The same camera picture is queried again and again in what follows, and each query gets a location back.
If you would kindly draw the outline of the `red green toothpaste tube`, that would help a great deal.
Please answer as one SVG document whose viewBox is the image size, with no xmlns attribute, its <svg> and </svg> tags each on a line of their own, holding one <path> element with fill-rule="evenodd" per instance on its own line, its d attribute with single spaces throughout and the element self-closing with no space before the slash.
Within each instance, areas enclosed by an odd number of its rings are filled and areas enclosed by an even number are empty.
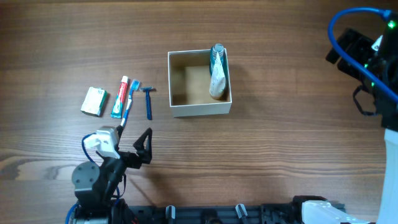
<svg viewBox="0 0 398 224">
<path fill-rule="evenodd" d="M 118 94 L 116 95 L 115 103 L 111 112 L 112 118 L 121 119 L 128 80 L 127 76 L 123 76 L 121 79 Z"/>
</svg>

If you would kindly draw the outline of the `blue disposable razor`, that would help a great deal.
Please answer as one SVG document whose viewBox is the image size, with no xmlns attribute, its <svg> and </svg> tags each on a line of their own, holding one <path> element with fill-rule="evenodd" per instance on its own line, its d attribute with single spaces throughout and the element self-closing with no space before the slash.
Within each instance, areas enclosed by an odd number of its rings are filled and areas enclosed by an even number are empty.
<svg viewBox="0 0 398 224">
<path fill-rule="evenodd" d="M 148 120 L 152 120 L 152 108 L 151 108 L 150 92 L 155 91 L 155 88 L 153 86 L 141 87 L 140 91 L 143 91 L 146 94 L 147 119 Z"/>
</svg>

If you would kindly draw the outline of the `blue white toothbrush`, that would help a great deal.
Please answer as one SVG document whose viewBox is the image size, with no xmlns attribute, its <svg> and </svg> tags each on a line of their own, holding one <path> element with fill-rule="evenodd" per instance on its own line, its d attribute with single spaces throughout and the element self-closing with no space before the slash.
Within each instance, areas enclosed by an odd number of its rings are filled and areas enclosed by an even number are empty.
<svg viewBox="0 0 398 224">
<path fill-rule="evenodd" d="M 125 113 L 124 113 L 124 116 L 123 116 L 122 121 L 121 121 L 121 126 L 122 127 L 126 126 L 127 118 L 129 116 L 129 112 L 130 112 L 130 109 L 131 109 L 131 106 L 132 106 L 132 96 L 133 96 L 133 93 L 139 89 L 140 84 L 141 84 L 141 82 L 139 80 L 136 80 L 136 79 L 133 79 L 133 81 L 131 83 L 131 86 L 130 86 L 130 89 L 129 89 L 128 98 L 127 98 L 127 105 L 126 105 Z"/>
</svg>

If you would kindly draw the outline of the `green white soap packet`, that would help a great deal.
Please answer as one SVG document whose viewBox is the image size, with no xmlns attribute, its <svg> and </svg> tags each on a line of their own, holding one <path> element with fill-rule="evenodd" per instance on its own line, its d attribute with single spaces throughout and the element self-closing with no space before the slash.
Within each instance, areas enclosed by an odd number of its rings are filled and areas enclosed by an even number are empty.
<svg viewBox="0 0 398 224">
<path fill-rule="evenodd" d="M 102 88 L 89 87 L 81 106 L 81 112 L 92 116 L 101 116 L 108 92 Z"/>
</svg>

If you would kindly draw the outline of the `white lotion tube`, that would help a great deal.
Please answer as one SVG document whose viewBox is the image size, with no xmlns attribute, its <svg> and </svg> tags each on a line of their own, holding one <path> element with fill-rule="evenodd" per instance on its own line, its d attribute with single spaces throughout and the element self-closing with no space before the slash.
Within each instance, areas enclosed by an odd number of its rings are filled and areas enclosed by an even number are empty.
<svg viewBox="0 0 398 224">
<path fill-rule="evenodd" d="M 219 100 L 223 96 L 225 88 L 226 77 L 224 74 L 223 64 L 221 63 L 220 55 L 219 53 L 217 53 L 211 73 L 211 82 L 209 89 L 210 96 L 215 100 Z"/>
</svg>

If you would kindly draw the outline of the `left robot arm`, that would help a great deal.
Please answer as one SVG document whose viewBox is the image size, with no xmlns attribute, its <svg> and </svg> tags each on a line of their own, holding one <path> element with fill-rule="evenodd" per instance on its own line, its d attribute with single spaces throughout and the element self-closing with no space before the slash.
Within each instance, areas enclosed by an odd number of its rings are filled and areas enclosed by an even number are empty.
<svg viewBox="0 0 398 224">
<path fill-rule="evenodd" d="M 152 129 L 147 128 L 133 144 L 136 152 L 119 150 L 123 126 L 103 126 L 81 142 L 87 162 L 72 173 L 74 204 L 65 223 L 138 223 L 138 217 L 122 199 L 120 182 L 126 184 L 126 169 L 140 169 L 152 160 Z"/>
</svg>

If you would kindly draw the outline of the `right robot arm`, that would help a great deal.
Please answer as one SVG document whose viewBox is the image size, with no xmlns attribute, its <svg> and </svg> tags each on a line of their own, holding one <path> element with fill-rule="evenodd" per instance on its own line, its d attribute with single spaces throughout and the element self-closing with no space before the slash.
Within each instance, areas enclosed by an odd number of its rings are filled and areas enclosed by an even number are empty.
<svg viewBox="0 0 398 224">
<path fill-rule="evenodd" d="M 364 116 L 381 116 L 386 170 L 377 222 L 397 223 L 397 14 L 391 13 L 385 22 L 377 40 L 353 29 L 332 38 L 326 61 L 360 81 L 354 96 L 365 91 L 374 98 L 375 111 L 363 110 L 358 102 L 355 105 Z"/>
</svg>

